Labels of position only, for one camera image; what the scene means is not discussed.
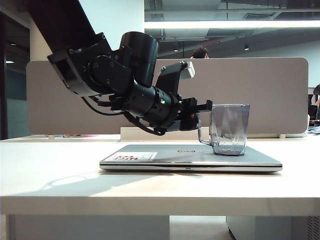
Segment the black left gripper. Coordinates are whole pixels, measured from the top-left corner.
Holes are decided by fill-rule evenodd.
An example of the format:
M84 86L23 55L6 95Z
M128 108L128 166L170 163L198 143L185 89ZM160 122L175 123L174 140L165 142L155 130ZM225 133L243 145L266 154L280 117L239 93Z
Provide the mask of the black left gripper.
M179 94L173 95L174 119L168 126L167 131L192 131L202 127L202 121L197 117L196 112L210 112L213 102L207 100L205 104L199 104L195 97L185 98Z

